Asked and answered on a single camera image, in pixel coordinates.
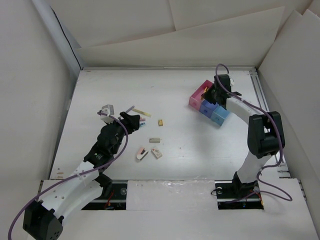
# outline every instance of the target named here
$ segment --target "clear plastic tape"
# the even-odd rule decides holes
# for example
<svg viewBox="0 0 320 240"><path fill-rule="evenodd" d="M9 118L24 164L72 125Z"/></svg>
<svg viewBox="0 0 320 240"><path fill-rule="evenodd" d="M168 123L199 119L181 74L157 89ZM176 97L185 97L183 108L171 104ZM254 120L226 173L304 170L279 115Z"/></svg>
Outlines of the clear plastic tape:
<svg viewBox="0 0 320 240"><path fill-rule="evenodd" d="M127 210L218 210L212 179L130 180Z"/></svg>

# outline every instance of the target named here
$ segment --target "white table surface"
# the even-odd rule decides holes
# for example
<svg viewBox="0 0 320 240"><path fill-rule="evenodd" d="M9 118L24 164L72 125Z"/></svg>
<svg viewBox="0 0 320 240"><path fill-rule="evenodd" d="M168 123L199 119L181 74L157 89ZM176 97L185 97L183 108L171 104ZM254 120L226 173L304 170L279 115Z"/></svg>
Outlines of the white table surface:
<svg viewBox="0 0 320 240"><path fill-rule="evenodd" d="M135 105L152 117L145 117L146 126L129 136L123 155L105 171L111 179L231 180L248 154L248 126L231 113L219 127L188 106L189 97L205 80L213 82L213 75L213 68L81 71L50 178L65 178L74 171L105 125L97 111L112 104L117 114ZM248 70L232 70L230 76L235 81L232 90L258 105ZM158 119L164 126L158 126ZM160 137L161 143L149 143L150 137ZM138 161L140 147L158 147L163 157L156 159L150 152ZM264 175L278 177L270 168Z"/></svg>
<svg viewBox="0 0 320 240"><path fill-rule="evenodd" d="M293 201L262 194L264 210L218 210L212 180L130 181L130 210L79 211L59 240L318 240L298 181L267 181ZM42 189L55 182L44 181ZM262 183L260 188L276 193Z"/></svg>

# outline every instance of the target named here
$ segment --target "wire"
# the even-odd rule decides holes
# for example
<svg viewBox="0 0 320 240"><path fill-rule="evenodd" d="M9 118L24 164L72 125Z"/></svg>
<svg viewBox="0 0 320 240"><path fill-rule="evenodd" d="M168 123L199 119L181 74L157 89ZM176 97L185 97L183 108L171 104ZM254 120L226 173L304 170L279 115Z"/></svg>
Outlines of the wire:
<svg viewBox="0 0 320 240"><path fill-rule="evenodd" d="M106 209L109 205L110 199L114 196L115 190L112 190L110 197L108 198L108 201L106 201L104 208Z"/></svg>
<svg viewBox="0 0 320 240"><path fill-rule="evenodd" d="M217 194L215 194L215 195L213 194L213 193L216 192L216 191L217 191L217 189L213 189L213 191L211 192L211 195L212 195L212 196L217 196Z"/></svg>
<svg viewBox="0 0 320 240"><path fill-rule="evenodd" d="M275 123L275 121L273 120L273 118L265 111L263 110L261 107L258 107L258 106L255 106L253 104L251 104L250 102L246 101L246 100L243 100L241 97L237 96L236 94L228 91L223 85L222 83L220 82L220 79L219 79L219 76L218 76L218 68L222 66L226 69L227 73L229 74L229 69L226 65L222 64L222 63L219 63L216 67L215 67L215 79L217 80L217 82L219 83L220 87L227 93L229 94L231 97L235 98L235 99L238 99L239 101L242 101L245 105L249 106L250 108L253 108L253 109L256 109L260 112L262 112L264 115L267 116L267 118L269 119L270 123L272 124L273 128L274 128L274 131L275 131L275 135L278 139L278 145L279 145L279 154L280 154L280 158L279 158L279 161L276 163L276 164L273 164L273 165L266 165L266 166L263 166L261 168L261 170L258 172L258 174L256 175L256 178L258 181L260 181L261 183L265 184L265 185L268 185L270 187L273 187L281 192L283 192L285 195L288 196L288 198L285 198L283 196L280 196L280 195L277 195L275 193L272 193L272 192L269 192L269 191L264 191L264 190L259 190L259 191L255 191L255 192L252 192L250 194L248 194L247 196L244 196L242 198L239 198L239 199L235 199L235 200L232 200L232 201L226 201L225 203L236 203L238 201L241 201L243 199L246 199L254 194L258 194L258 193L265 193L265 194L270 194L270 195L273 195L275 197L278 197L280 199L283 199L283 200L286 200L286 201L289 201L291 202L293 199L292 197L290 196L289 193L287 193L286 191L284 191L283 189L281 189L280 187L277 187L273 184L270 184L270 183L267 183L265 181L262 181L260 179L260 176L262 175L262 171L266 168L275 168L275 167L278 167L282 162L283 162L283 155L284 155L284 148L282 147L282 142L281 142L281 138L280 138L280 133L279 133L279 130L277 128L277 125Z"/></svg>
<svg viewBox="0 0 320 240"><path fill-rule="evenodd" d="M111 165L115 160L117 160L121 155L122 153L125 151L126 147L127 147L127 144L128 144L128 139L129 139L129 134L128 134L128 131L125 127L125 125L123 125L122 122L120 122L118 119L116 119L114 116L111 116L111 115L107 115L105 113L102 113L102 112L99 112L98 113L99 115L105 115L105 116L108 116L110 118L112 118L113 120L115 120L118 124L120 124L120 126L124 129L124 132L125 132L125 143L124 143L124 146L123 146L123 149L120 151L120 153L111 161L107 162L106 164L104 165L101 165L97 168L93 168L93 169L90 169L88 171L84 171L84 172L81 172L79 175L85 175L85 174L89 174L89 173L92 173L94 171L98 171L99 169L103 169L105 167L108 167L109 165ZM21 214L27 209L27 207L35 200L38 200L40 196L42 196L43 194L47 193L48 191L50 191L51 189L55 188L56 186L60 185L60 184L63 184L71 179L74 179L74 178L77 178L78 175L72 175L72 176L69 176L55 184L53 184L52 186L48 187L46 190L40 192L38 195L36 195L34 198L32 198L26 205L24 205L24 207L18 212L18 214L15 216L15 218L13 219L11 225L10 225L10 228L9 228L9 231L8 231L8 240L12 240L12 231L14 229L14 226L18 220L18 218L21 216Z"/></svg>
<svg viewBox="0 0 320 240"><path fill-rule="evenodd" d="M64 31L64 29L63 29L63 27L62 27L62 25L61 25L61 23L60 23L60 21L59 21L59 18L58 18L58 16L57 16L55 10L53 10L52 7L50 7L50 8L51 8L51 10L52 10L52 12L53 12L56 20L58 21L58 23L59 23L59 25L60 25L60 28L61 28L61 30L62 30L62 33L63 33L66 41L68 42L68 44L69 44L69 46L70 46L70 48L71 48L71 51L72 51L72 53L73 53L73 56L75 57L76 62L78 63L80 70L83 70L84 68L83 68L83 67L81 68L80 62L79 62L79 60L78 60L78 58L77 58L77 56L76 56L76 54L75 54L75 52L74 52L74 49L73 49L72 46L71 46L71 43L69 42L69 39L67 38L67 35L65 34L65 31Z"/></svg>

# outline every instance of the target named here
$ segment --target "white wall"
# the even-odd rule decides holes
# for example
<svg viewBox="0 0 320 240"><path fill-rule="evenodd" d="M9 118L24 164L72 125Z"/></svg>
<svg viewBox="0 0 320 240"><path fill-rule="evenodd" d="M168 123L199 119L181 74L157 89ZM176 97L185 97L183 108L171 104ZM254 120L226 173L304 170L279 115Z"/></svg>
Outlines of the white wall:
<svg viewBox="0 0 320 240"><path fill-rule="evenodd" d="M266 80L260 74L259 79L261 86L268 103L270 111L278 111L281 114L283 131L285 134L285 148L284 156L293 178L301 180L303 189L307 196L307 205L317 230L320 236L320 181L317 174L310 164L308 156L301 146L301 143L295 133L295 129L290 124L290 121L284 111L282 110L279 102L277 101L273 91L269 88Z"/></svg>
<svg viewBox="0 0 320 240"><path fill-rule="evenodd" d="M71 82L31 0L0 1L0 181L47 177Z"/></svg>

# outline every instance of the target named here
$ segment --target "screw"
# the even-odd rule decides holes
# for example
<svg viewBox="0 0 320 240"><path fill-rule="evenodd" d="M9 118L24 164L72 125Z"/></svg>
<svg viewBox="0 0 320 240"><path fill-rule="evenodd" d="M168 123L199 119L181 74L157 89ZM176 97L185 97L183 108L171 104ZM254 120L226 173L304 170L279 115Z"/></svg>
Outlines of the screw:
<svg viewBox="0 0 320 240"><path fill-rule="evenodd" d="M121 188L120 194L121 195L126 195L127 194L127 189L126 188Z"/></svg>
<svg viewBox="0 0 320 240"><path fill-rule="evenodd" d="M217 193L217 194L222 194L222 187L218 186L218 187L216 188L216 193Z"/></svg>

